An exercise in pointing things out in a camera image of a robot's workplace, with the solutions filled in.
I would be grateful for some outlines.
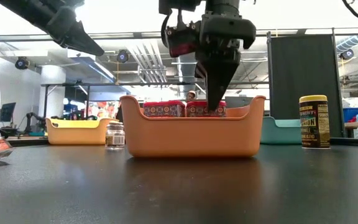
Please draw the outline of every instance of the orange plastic basket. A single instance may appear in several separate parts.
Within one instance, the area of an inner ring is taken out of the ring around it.
[[[49,144],[103,145],[106,142],[107,125],[117,120],[103,118],[99,121],[67,121],[47,118],[46,121]]]
[[[121,97],[127,148],[134,157],[250,157],[258,153],[264,96],[229,108],[226,118],[148,118]]]

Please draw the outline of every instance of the yellow lid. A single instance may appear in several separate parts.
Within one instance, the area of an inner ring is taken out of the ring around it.
[[[310,95],[310,96],[302,96],[301,98],[299,98],[299,103],[308,102],[308,101],[327,101],[327,96]]]

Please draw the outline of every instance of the dark table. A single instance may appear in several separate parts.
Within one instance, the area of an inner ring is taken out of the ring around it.
[[[261,146],[225,160],[18,148],[0,161],[0,223],[355,224],[358,147]]]

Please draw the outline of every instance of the red can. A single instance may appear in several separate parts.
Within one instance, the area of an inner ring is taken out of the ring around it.
[[[184,117],[185,108],[185,104],[180,100],[147,102],[143,104],[144,115],[150,118]]]
[[[226,117],[226,102],[220,101],[218,108],[208,111],[206,101],[191,101],[186,105],[187,117]]]

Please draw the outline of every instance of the glass jar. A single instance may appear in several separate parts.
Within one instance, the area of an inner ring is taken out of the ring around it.
[[[106,149],[120,150],[125,148],[124,125],[118,122],[110,122],[106,131]]]

